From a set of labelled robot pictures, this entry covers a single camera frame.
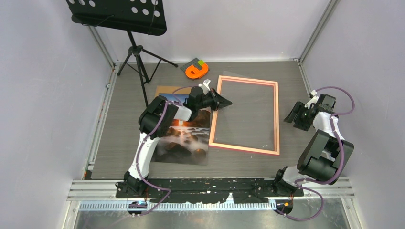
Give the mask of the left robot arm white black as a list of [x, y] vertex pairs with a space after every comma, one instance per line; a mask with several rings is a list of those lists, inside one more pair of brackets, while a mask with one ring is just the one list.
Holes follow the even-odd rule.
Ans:
[[217, 111], [230, 105], [232, 102], [215, 89], [201, 84], [191, 87], [184, 100], [170, 101], [162, 95], [155, 97], [139, 117], [139, 144], [123, 180], [116, 183], [116, 197], [139, 198], [145, 196], [149, 187], [158, 189], [148, 181], [149, 166], [158, 142], [167, 134], [173, 120], [190, 122], [202, 109]]

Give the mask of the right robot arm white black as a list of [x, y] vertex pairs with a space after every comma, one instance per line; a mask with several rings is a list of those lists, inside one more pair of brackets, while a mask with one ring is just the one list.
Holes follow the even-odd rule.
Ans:
[[333, 116], [336, 99], [327, 94], [312, 97], [308, 103], [296, 102], [286, 123], [316, 132], [301, 154], [295, 167], [284, 167], [276, 173], [272, 184], [278, 196], [293, 195], [298, 185], [306, 182], [334, 184], [350, 158], [354, 145], [346, 141], [338, 129], [338, 117]]

